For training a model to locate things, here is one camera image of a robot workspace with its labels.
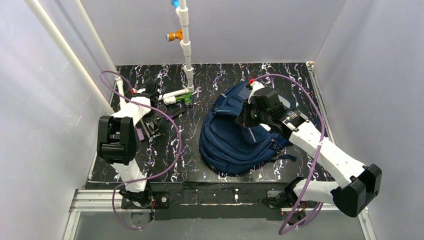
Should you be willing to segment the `navy blue backpack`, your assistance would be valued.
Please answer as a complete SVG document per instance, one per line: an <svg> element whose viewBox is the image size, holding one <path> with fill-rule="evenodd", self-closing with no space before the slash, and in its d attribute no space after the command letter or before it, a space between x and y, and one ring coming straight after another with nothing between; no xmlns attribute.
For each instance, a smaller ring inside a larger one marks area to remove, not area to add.
<svg viewBox="0 0 424 240"><path fill-rule="evenodd" d="M280 158L280 151L292 144L267 125L243 127L236 123L242 101L251 92L247 84L247 81L238 83L216 99L200 132L199 151L203 160L229 175L243 174L260 164L274 162ZM286 98L279 97L285 108L296 109Z"/></svg>

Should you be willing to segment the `beige and grey stapler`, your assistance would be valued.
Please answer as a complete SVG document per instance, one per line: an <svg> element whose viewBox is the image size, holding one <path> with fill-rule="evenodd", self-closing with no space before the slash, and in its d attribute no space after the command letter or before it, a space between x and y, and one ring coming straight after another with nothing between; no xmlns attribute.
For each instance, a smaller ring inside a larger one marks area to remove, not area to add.
<svg viewBox="0 0 424 240"><path fill-rule="evenodd" d="M141 119L140 122L141 122L142 130L147 135L148 138L153 137L159 132L159 127L155 121L147 122Z"/></svg>

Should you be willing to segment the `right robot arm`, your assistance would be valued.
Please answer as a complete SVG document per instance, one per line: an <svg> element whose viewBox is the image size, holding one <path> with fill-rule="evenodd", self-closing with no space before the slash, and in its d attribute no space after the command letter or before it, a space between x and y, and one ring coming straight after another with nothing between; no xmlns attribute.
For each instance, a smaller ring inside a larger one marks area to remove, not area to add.
<svg viewBox="0 0 424 240"><path fill-rule="evenodd" d="M309 155L318 155L317 163L333 181L293 180L285 192L295 200L322 202L336 206L349 217L357 217L379 194L382 169L354 159L321 133L308 117L295 108L286 108L277 92L269 87L247 87L251 92L243 101L236 122L250 128L267 125Z"/></svg>

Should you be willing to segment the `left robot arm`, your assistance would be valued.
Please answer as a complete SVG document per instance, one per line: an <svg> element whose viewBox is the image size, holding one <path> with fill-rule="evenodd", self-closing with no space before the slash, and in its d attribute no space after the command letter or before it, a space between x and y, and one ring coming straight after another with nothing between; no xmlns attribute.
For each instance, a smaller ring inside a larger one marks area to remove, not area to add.
<svg viewBox="0 0 424 240"><path fill-rule="evenodd" d="M97 155L112 166L125 183L125 189L119 191L124 198L140 208L148 208L152 202L152 190L146 176L140 170L135 160L137 152L137 123L151 114L151 107L158 104L159 85L156 82L148 83L145 90L135 92L133 103L124 106L112 115L99 118L97 131Z"/></svg>

